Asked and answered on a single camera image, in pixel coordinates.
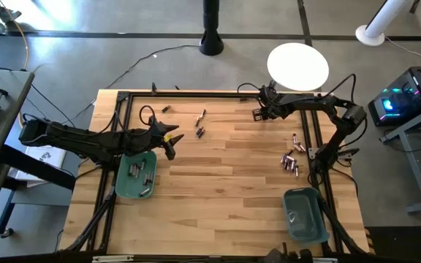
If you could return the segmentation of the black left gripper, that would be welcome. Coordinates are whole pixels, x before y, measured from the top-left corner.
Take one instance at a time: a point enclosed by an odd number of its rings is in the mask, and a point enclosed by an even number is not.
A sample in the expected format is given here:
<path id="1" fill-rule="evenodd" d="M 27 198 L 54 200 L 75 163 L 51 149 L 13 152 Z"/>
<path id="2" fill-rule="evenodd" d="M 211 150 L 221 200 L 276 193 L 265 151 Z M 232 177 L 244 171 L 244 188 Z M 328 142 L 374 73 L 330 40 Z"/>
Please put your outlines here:
<path id="1" fill-rule="evenodd" d="M 157 121 L 153 115 L 149 118 L 148 125 L 148 130 L 131 130 L 131 154 L 135 155 L 154 148 L 163 148 L 167 159 L 173 160 L 175 158 L 174 145 L 184 137 L 184 134 L 173 136 L 171 134 L 167 135 L 167 133 L 176 130 L 179 125 L 164 124 L 161 121 Z"/>

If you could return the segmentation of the white round table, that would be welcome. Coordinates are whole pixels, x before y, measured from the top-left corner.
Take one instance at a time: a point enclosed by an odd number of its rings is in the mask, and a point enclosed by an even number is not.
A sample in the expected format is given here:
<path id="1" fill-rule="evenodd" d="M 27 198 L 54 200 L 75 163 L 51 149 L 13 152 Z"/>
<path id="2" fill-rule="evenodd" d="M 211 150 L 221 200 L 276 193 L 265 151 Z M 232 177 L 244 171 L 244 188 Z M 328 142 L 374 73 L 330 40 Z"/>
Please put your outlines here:
<path id="1" fill-rule="evenodd" d="M 330 68 L 315 48 L 296 42 L 275 47 L 267 59 L 272 80 L 293 91 L 314 91 L 325 84 Z"/>

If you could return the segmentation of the light green plastic bin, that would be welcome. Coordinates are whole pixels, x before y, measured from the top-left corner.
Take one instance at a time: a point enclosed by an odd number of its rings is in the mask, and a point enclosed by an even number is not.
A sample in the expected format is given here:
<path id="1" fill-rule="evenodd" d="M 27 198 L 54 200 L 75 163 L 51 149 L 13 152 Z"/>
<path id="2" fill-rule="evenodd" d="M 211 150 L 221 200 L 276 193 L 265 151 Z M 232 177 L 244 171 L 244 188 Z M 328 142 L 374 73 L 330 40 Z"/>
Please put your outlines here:
<path id="1" fill-rule="evenodd" d="M 140 170 L 138 178 L 134 176 L 129 177 L 129 165 L 136 164 L 140 168 L 141 161 L 145 159 L 146 165 L 144 170 Z M 155 179 L 156 179 L 156 165 L 157 156 L 153 151 L 144 152 L 137 154 L 136 156 L 121 157 L 120 166 L 118 169 L 118 176 L 115 183 L 115 192 L 119 197 L 130 198 L 130 199 L 147 199 L 152 196 Z M 153 185 L 150 183 L 147 186 L 143 185 L 144 175 L 146 172 L 154 171 L 154 182 Z M 139 197 L 139 193 L 147 188 L 151 191 L 144 197 Z"/>

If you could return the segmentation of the dark teal plastic bin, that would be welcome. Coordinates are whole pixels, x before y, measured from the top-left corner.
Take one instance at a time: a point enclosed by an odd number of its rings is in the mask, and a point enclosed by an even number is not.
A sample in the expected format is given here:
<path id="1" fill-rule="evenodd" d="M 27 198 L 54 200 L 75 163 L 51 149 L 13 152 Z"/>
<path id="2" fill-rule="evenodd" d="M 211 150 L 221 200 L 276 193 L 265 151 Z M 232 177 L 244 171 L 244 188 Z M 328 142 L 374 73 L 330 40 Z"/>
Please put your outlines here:
<path id="1" fill-rule="evenodd" d="M 324 243 L 330 238 L 325 229 L 315 188 L 287 190 L 282 197 L 289 236 L 299 243 Z"/>

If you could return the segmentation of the white paper booklet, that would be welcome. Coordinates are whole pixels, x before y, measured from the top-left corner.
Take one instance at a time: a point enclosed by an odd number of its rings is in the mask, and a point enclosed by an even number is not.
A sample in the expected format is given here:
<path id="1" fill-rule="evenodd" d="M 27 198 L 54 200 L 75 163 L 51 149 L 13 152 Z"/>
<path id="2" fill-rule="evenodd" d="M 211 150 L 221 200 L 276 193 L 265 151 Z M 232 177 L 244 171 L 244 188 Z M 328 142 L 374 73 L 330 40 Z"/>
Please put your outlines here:
<path id="1" fill-rule="evenodd" d="M 64 162 L 66 151 L 60 148 L 55 148 L 53 146 L 27 147 L 25 154 L 53 167 L 61 168 L 61 165 Z M 45 180 L 21 171 L 17 172 L 15 178 L 17 180 L 27 181 L 29 183 L 46 183 Z"/>

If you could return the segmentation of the black lit computer tower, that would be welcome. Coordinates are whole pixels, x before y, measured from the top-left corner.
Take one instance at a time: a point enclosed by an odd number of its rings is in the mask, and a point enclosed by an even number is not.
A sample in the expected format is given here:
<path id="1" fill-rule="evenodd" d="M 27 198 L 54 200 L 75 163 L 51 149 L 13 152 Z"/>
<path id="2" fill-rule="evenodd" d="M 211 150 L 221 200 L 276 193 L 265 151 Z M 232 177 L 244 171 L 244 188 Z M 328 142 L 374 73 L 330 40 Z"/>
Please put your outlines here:
<path id="1" fill-rule="evenodd" d="M 421 66 L 407 69 L 368 103 L 375 126 L 398 126 L 421 113 Z"/>

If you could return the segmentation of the black hazard striped mat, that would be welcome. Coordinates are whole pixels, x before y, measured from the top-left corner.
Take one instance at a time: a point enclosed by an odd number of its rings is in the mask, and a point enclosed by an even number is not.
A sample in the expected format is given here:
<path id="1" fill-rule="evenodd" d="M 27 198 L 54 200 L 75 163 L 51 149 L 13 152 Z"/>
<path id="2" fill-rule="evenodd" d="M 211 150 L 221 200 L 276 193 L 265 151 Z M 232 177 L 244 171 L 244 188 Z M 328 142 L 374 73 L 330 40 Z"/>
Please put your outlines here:
<path id="1" fill-rule="evenodd" d="M 421 261 L 421 226 L 366 226 L 372 254 Z"/>

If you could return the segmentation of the black floor post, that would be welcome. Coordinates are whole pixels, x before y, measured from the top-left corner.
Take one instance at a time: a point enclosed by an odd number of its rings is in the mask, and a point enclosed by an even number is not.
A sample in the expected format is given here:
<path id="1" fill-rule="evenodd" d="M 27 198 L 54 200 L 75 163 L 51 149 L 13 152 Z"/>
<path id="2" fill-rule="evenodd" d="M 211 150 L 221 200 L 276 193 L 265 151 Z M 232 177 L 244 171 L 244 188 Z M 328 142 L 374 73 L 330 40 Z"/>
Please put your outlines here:
<path id="1" fill-rule="evenodd" d="M 199 51 L 206 56 L 216 56 L 224 49 L 218 33 L 219 0 L 202 0 L 204 33 L 199 43 Z"/>

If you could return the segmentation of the white floor post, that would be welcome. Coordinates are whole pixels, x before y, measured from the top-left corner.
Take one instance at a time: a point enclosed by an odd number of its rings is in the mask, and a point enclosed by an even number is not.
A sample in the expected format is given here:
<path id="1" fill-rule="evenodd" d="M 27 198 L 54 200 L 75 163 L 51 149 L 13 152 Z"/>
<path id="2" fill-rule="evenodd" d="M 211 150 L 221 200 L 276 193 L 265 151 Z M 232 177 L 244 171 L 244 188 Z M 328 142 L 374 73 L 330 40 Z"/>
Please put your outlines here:
<path id="1" fill-rule="evenodd" d="M 356 29 L 355 36 L 357 40 L 367 46 L 380 46 L 386 39 L 384 33 L 387 27 L 410 1 L 411 0 L 385 0 L 371 21 Z"/>

